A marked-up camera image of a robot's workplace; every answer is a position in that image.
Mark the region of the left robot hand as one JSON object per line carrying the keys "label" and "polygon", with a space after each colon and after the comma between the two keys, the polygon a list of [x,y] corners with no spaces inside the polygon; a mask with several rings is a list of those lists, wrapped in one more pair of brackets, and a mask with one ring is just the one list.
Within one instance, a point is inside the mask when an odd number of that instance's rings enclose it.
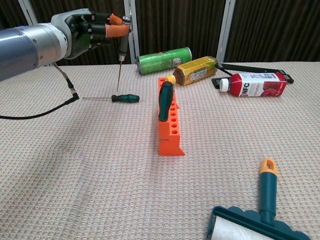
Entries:
{"label": "left robot hand", "polygon": [[131,18],[113,13],[81,8],[52,16],[50,23],[66,37],[65,59],[75,59],[88,50],[112,44],[112,39],[126,40],[131,32]]}

